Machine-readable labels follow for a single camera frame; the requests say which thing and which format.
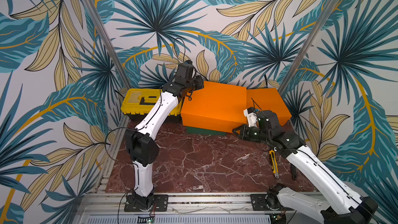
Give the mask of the large orange shoebox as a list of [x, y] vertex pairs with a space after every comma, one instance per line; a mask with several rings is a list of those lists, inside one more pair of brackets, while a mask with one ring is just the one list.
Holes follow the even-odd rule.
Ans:
[[231, 133], [247, 123], [247, 89], [228, 84], [205, 82], [193, 92], [181, 110], [182, 124], [187, 127]]

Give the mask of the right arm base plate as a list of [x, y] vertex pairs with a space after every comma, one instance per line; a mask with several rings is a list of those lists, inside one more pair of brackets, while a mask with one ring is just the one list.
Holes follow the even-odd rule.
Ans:
[[282, 206], [274, 195], [268, 194], [251, 194], [250, 202], [253, 211], [273, 211], [273, 212], [283, 212], [292, 211], [292, 208], [285, 208]]

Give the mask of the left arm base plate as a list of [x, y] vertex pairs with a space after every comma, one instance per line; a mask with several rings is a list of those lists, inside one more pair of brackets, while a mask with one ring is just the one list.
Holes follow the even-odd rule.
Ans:
[[128, 195], [124, 207], [125, 212], [166, 212], [169, 204], [168, 195], [149, 195], [142, 197], [137, 194]]

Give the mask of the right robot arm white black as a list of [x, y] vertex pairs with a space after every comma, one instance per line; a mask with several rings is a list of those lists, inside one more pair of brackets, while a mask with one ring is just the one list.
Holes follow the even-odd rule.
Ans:
[[233, 129], [241, 140], [266, 144], [300, 171], [324, 196], [324, 200], [296, 192], [283, 184], [265, 195], [252, 195], [254, 210], [293, 209], [321, 224], [368, 224], [378, 209], [371, 197], [363, 197], [334, 175], [294, 131], [286, 131], [272, 111], [244, 110], [247, 124]]

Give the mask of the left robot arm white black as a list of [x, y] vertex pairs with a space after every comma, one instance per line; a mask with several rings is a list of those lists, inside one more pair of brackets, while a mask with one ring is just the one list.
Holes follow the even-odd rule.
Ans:
[[137, 211], [155, 209], [152, 167], [160, 149], [155, 139], [171, 111], [196, 90], [204, 88], [204, 82], [191, 61], [178, 64], [177, 72], [159, 89], [160, 96], [147, 116], [133, 129], [125, 132], [126, 151], [134, 166], [135, 186], [127, 196], [127, 206]]

